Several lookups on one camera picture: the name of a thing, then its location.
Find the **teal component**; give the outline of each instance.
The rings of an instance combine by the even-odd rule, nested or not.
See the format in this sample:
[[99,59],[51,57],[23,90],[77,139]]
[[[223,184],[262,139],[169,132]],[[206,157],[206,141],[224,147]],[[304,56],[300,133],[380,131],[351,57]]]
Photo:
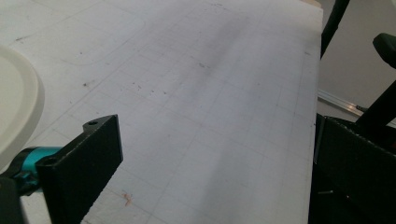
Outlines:
[[37,178],[37,170],[35,169],[35,163],[46,156],[57,153],[61,147],[38,147],[33,150],[23,162],[21,170],[23,172],[31,172],[35,178]]

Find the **black mechanical part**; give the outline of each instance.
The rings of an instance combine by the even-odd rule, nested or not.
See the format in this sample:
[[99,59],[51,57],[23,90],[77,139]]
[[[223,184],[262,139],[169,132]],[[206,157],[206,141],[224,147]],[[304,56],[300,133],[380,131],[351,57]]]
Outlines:
[[341,19],[343,19],[344,13],[347,10],[347,5],[349,4],[349,0],[336,0],[334,6],[332,7],[332,13],[330,14],[329,20],[326,23],[326,26],[323,29],[323,33],[321,35],[321,51],[320,58],[323,57],[326,48],[329,46],[332,37],[335,32],[338,30],[338,24]]
[[117,115],[92,120],[84,133],[35,164],[52,223],[80,223],[122,162]]
[[25,224],[26,217],[21,206],[20,194],[15,181],[0,176],[0,223]]
[[[380,34],[374,39],[373,44],[381,58],[391,67],[396,68],[396,36]],[[387,125],[396,117],[395,97],[396,81],[375,100],[356,123],[367,126]]]
[[328,189],[346,195],[371,223],[396,223],[396,130],[329,117],[322,125],[314,168],[332,182]]

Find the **white table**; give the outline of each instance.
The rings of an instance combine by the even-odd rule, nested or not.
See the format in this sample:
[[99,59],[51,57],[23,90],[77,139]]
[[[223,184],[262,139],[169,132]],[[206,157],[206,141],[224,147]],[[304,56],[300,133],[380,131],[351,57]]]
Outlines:
[[[0,44],[46,89],[27,146],[64,145],[83,122],[120,116],[124,162],[84,222],[307,222],[320,8],[20,0],[0,11]],[[49,223],[41,197],[23,199],[32,223]]]

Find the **white plate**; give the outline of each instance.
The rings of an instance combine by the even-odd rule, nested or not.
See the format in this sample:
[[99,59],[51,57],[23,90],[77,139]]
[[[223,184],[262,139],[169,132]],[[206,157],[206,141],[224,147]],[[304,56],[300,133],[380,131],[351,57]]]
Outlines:
[[21,151],[43,106],[44,90],[33,66],[0,46],[0,169]]

